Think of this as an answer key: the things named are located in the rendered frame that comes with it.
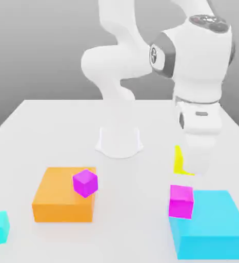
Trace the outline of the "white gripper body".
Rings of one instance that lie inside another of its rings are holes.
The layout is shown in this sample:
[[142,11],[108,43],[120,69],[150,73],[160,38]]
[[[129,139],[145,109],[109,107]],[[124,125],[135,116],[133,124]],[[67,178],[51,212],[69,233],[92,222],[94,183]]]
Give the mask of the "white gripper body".
[[209,169],[216,146],[216,136],[184,134],[181,144],[183,169],[191,174],[204,175]]

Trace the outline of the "large orange box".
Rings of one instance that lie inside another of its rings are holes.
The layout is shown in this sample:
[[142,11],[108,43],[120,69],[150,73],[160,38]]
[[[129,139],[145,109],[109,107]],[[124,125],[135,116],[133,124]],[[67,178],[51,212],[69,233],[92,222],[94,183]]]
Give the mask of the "large orange box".
[[84,167],[49,167],[35,194],[35,222],[91,222],[95,194],[84,198],[73,188],[72,176]]

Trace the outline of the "small yellow cube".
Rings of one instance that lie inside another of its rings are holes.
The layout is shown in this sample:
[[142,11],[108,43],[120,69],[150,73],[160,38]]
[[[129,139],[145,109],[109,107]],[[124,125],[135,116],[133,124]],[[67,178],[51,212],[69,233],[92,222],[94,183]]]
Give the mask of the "small yellow cube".
[[183,155],[179,145],[175,146],[174,149],[174,168],[173,172],[175,174],[182,174],[182,175],[190,175],[194,176],[194,174],[189,173],[183,169]]

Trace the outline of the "small magenta cube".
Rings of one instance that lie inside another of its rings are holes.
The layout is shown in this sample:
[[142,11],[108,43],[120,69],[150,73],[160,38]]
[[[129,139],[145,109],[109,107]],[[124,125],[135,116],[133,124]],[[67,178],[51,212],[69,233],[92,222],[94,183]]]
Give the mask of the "small magenta cube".
[[190,186],[170,185],[170,217],[191,219],[194,206],[193,188]]
[[83,170],[72,176],[73,189],[87,198],[98,190],[98,177],[90,170]]

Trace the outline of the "large cyan box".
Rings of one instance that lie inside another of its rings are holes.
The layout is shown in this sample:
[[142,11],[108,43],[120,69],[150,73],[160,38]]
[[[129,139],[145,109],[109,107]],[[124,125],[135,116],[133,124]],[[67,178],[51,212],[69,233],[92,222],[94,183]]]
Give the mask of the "large cyan box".
[[194,191],[192,218],[169,222],[178,259],[239,259],[239,210],[228,191]]

